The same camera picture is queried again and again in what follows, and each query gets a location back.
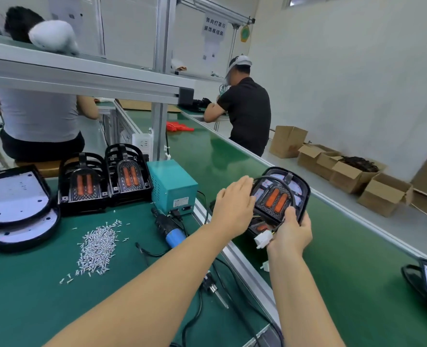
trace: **person in white shirt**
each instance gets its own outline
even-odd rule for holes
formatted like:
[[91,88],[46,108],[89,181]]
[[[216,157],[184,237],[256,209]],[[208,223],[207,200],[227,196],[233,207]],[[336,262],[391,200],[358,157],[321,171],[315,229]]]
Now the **person in white shirt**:
[[[43,18],[24,7],[6,12],[5,31],[13,40],[30,42],[28,32]],[[59,93],[0,88],[3,150],[22,162],[62,160],[81,152],[85,141],[78,116],[99,117],[94,99]]]

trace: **left hand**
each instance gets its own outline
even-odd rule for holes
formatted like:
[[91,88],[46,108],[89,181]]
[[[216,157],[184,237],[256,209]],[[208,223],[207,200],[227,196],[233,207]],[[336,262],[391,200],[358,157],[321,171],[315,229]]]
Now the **left hand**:
[[244,233],[251,222],[255,205],[252,185],[253,179],[243,176],[217,195],[210,225],[225,232],[229,240]]

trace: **black pants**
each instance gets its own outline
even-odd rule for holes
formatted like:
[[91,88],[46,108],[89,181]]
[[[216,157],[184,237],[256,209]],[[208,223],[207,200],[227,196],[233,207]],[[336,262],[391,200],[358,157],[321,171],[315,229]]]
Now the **black pants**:
[[48,162],[64,160],[76,152],[82,152],[85,140],[79,132],[73,140],[64,142],[32,142],[14,139],[4,129],[0,131],[3,150],[19,162]]

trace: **wooden stool seat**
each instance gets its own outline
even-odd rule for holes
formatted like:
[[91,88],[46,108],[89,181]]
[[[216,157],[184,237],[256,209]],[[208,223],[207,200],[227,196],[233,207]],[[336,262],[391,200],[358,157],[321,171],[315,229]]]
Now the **wooden stool seat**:
[[[78,160],[78,158],[71,158],[67,162],[71,162],[74,160]],[[29,165],[35,165],[37,169],[39,170],[40,174],[43,176],[43,178],[55,178],[59,176],[60,174],[60,160],[52,160],[48,162],[19,162],[17,160],[14,161],[14,163],[18,167],[23,166],[29,166]]]

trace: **open cardboard box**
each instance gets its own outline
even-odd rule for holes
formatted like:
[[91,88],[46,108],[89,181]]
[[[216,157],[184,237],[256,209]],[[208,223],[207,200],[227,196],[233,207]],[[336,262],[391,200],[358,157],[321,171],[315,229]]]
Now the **open cardboard box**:
[[329,179],[330,183],[347,193],[357,193],[363,190],[364,186],[371,181],[373,177],[382,172],[387,166],[373,159],[368,159],[373,162],[379,171],[376,173],[362,172],[361,170],[351,167],[343,162],[337,162],[332,167],[332,175]]
[[393,213],[400,202],[410,205],[413,194],[412,184],[380,173],[366,186],[358,203],[387,217]]
[[270,153],[279,158],[297,157],[299,148],[305,142],[307,134],[308,131],[297,127],[277,125],[271,142]]
[[297,164],[329,180],[332,167],[342,158],[339,151],[324,145],[303,145],[299,149]]

